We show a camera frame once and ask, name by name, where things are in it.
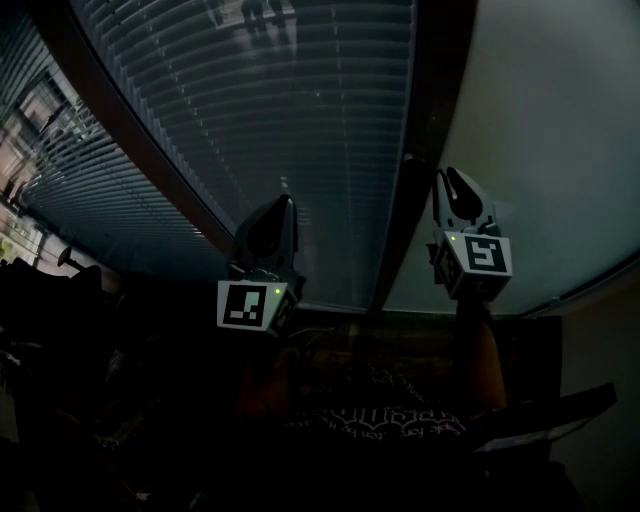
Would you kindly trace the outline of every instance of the cable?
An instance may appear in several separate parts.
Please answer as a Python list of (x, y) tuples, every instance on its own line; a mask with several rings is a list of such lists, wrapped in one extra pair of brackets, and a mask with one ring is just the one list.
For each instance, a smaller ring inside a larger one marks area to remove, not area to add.
[(305, 332), (329, 332), (329, 331), (335, 331), (335, 328), (330, 327), (328, 329), (323, 329), (321, 327), (307, 327), (306, 329), (301, 329), (299, 331), (294, 332), (293, 334), (290, 334), (289, 336), (287, 336), (287, 339), (291, 339), (294, 336), (297, 336), (298, 334), (302, 334)]

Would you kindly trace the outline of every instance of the gray wall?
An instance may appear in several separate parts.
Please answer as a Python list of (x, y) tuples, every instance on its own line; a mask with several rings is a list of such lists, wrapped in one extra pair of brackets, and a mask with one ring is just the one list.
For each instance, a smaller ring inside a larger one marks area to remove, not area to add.
[(612, 381), (618, 403), (556, 442), (551, 458), (587, 510), (627, 509), (640, 477), (640, 282), (563, 317), (562, 335), (562, 394)]
[[(640, 248), (640, 6), (479, 0), (441, 166), (497, 202), (514, 276), (496, 313), (523, 313)], [(385, 309), (453, 312), (433, 286), (425, 211)]]

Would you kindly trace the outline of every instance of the dark object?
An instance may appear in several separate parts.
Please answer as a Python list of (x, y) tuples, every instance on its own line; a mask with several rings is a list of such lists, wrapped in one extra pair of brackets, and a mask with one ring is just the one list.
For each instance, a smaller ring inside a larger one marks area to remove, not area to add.
[(442, 175), (444, 186), (447, 191), (447, 199), (451, 210), (464, 220), (474, 220), (482, 215), (482, 200), (478, 197), (467, 182), (462, 179), (458, 171), (453, 167), (447, 168), (447, 174), (438, 171)]
[(240, 225), (229, 262), (229, 279), (283, 282), (300, 300), (305, 278), (293, 268), (298, 252), (298, 220), (293, 200), (281, 195)]
[(58, 256), (58, 266), (69, 265), (70, 267), (75, 268), (76, 270), (84, 270), (85, 267), (80, 265), (76, 260), (71, 259), (71, 247), (67, 247), (64, 251), (60, 253)]
[(553, 401), (534, 401), (510, 407), (477, 420), (473, 436), (479, 451), (502, 450), (560, 439), (602, 414), (616, 403), (612, 383)]

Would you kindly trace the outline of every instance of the white wall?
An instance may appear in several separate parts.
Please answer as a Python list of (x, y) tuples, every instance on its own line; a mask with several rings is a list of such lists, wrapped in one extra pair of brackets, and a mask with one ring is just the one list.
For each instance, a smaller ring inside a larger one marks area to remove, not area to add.
[(640, 477), (640, 282), (563, 317), (562, 344), (562, 394), (613, 382), (618, 403), (556, 442), (551, 459), (565, 464), (587, 510), (630, 510)]
[[(441, 166), (498, 203), (514, 277), (496, 313), (522, 313), (640, 249), (640, 5), (479, 0)], [(386, 309), (453, 312), (432, 284), (428, 209)]]

